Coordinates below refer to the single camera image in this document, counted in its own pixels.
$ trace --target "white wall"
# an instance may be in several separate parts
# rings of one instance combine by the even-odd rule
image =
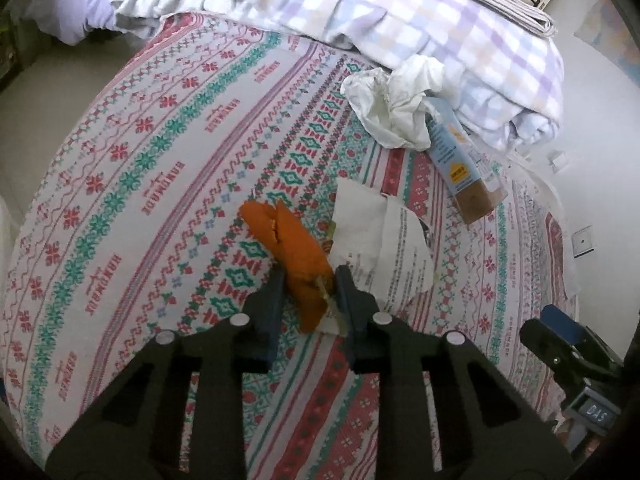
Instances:
[[[580,321],[621,356],[640,309],[640,88],[574,36],[597,0],[551,0],[564,58],[564,124],[534,152],[540,167],[553,150],[570,165],[553,175],[572,232],[590,224],[596,250],[576,260]]]

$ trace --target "purple and white checkered blanket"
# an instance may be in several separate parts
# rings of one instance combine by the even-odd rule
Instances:
[[[440,97],[491,146],[553,139],[562,114],[562,58],[472,0],[113,0],[116,25],[151,37],[162,17],[199,10],[256,27],[355,46],[390,69],[411,54],[445,65]]]

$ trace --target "white crumpled paper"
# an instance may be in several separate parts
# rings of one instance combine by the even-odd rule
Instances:
[[[372,294],[380,310],[397,316],[433,286],[430,238],[420,219],[395,196],[338,178],[333,221],[333,269],[347,264],[357,288]],[[317,328],[345,335],[331,306]]]
[[[441,62],[414,54],[391,74],[375,68],[347,76],[340,92],[384,148],[421,151],[431,146],[424,121],[431,109],[422,99],[426,91],[441,92],[443,80]]]

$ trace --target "wall socket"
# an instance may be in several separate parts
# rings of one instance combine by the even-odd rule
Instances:
[[[591,226],[580,229],[574,233],[571,237],[571,241],[574,245],[574,258],[584,256],[595,250],[593,246],[593,231]]]

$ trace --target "mattress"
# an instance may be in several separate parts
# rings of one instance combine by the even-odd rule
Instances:
[[[558,408],[518,339],[547,303],[574,314],[558,219],[487,150],[509,196],[464,224],[429,157],[380,148],[340,94],[368,68],[353,52],[188,13],[98,95],[26,216],[0,322],[16,430],[37,462],[159,330],[197,333],[242,309],[272,265],[238,216],[244,200],[282,200],[323,240],[338,176],[400,197],[431,227],[434,287],[404,307],[406,322],[464,332],[541,416]],[[378,381],[350,372],[340,346],[302,335],[286,307],[273,369],[243,380],[250,478],[373,478]]]

